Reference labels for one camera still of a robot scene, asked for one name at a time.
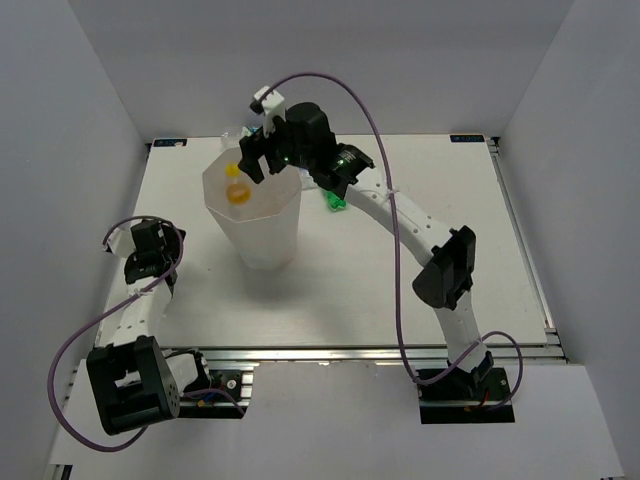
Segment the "yellow cap clear bottle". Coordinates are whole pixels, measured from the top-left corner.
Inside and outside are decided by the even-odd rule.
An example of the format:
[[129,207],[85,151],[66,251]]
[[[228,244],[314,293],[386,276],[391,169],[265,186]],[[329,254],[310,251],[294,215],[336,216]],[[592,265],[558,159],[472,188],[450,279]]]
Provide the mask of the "yellow cap clear bottle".
[[243,177],[237,163],[229,163],[225,167],[226,198],[232,205],[244,205],[251,197],[251,188]]

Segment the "translucent white bin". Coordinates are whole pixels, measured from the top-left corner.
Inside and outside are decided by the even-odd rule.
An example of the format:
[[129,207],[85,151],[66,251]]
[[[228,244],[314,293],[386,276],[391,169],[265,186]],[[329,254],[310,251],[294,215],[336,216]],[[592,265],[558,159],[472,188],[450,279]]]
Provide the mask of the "translucent white bin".
[[302,184],[298,171],[285,168],[254,184],[244,173],[251,197],[244,205],[232,205],[225,194],[225,167],[239,163],[238,147],[223,150],[202,173],[206,208],[254,270],[275,270],[291,261],[297,247]]

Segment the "green plastic bottle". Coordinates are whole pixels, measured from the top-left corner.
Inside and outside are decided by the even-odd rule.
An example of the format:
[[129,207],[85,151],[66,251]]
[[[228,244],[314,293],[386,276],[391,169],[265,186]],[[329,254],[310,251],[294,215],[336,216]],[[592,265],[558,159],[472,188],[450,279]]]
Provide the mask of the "green plastic bottle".
[[327,207],[332,212],[338,212],[345,210],[347,207],[347,203],[344,199],[341,199],[335,193],[331,191],[324,190],[323,195],[327,204]]

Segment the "white label clear bottle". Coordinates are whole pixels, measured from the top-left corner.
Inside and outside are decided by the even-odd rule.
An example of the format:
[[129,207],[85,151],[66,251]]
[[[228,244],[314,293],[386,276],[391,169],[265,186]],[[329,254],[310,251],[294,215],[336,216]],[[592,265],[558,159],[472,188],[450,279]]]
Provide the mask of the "white label clear bottle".
[[228,148],[235,148],[239,146],[240,140],[245,137],[250,137],[253,133],[260,129],[259,126],[244,125],[241,127],[228,127],[226,131],[221,135],[221,147],[223,150]]

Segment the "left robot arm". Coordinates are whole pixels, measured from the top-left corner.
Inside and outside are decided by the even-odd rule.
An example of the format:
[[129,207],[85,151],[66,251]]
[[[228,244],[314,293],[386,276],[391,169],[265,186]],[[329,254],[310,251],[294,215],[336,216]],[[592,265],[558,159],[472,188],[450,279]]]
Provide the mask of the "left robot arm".
[[87,370],[101,425],[109,435],[147,427],[179,416],[181,397],[199,399],[211,374],[196,349],[165,353],[154,334],[173,299],[186,232],[159,219],[130,228],[132,246],[124,255],[127,294],[115,332],[87,358]]

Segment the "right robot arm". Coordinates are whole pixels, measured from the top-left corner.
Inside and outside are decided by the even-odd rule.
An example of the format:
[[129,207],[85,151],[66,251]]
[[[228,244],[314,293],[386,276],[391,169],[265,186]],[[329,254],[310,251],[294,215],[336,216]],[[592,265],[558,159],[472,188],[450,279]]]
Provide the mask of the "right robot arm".
[[472,307],[475,233],[467,226],[452,229],[434,220],[388,186],[367,154],[337,141],[318,105],[304,102],[285,108],[281,102],[255,100],[250,108],[264,119],[240,141],[240,170],[259,184],[266,175],[301,168],[320,188],[390,232],[396,250],[407,248],[421,268],[412,289],[434,310],[446,342],[448,368],[436,378],[450,380],[463,398],[477,397],[488,385],[493,359]]

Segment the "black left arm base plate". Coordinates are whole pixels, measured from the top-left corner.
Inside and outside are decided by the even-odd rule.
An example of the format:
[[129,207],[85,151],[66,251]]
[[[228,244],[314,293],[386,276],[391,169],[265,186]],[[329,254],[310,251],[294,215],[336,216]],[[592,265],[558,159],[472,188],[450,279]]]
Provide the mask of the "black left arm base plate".
[[242,370],[205,369],[180,399],[180,419],[239,420],[248,408]]

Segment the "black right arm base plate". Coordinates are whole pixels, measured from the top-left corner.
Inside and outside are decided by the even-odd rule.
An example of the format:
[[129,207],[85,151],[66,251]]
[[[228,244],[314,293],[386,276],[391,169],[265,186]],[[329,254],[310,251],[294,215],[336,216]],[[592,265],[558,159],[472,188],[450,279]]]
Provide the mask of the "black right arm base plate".
[[423,425],[508,424],[515,422],[511,393],[504,368],[493,368],[471,392],[450,376],[418,387],[420,421]]

